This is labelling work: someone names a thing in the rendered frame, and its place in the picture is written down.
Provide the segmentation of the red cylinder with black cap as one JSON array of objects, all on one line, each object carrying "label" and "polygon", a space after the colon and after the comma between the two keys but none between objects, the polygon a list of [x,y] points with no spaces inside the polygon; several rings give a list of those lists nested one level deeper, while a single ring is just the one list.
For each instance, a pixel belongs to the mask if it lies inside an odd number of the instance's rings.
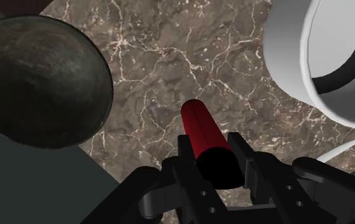
[{"label": "red cylinder with black cap", "polygon": [[229,190],[245,182],[239,163],[205,104],[192,99],[181,107],[185,134],[190,138],[196,166],[217,190]]}]

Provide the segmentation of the dark grey round bowl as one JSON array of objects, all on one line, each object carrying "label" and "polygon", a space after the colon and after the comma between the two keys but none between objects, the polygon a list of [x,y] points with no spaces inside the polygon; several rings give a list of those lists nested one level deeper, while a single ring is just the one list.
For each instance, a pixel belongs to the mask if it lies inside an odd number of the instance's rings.
[{"label": "dark grey round bowl", "polygon": [[108,119],[113,79],[96,45],[42,15],[0,19],[0,134],[44,149],[85,142]]}]

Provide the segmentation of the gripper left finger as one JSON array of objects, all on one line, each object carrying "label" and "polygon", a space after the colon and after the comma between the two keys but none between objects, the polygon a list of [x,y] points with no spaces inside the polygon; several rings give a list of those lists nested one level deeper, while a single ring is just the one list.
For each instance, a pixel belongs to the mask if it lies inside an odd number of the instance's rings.
[{"label": "gripper left finger", "polygon": [[178,154],[162,169],[136,168],[81,224],[160,224],[175,209],[179,224],[217,224],[227,209],[210,182],[193,163],[190,138],[177,139]]}]

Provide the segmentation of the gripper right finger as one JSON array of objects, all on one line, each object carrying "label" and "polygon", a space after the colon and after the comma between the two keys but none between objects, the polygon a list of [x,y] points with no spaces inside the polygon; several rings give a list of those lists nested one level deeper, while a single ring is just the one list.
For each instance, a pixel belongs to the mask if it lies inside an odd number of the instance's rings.
[{"label": "gripper right finger", "polygon": [[284,224],[355,224],[355,176],[309,157],[284,164],[238,132],[228,133],[228,144],[253,204],[273,202]]}]

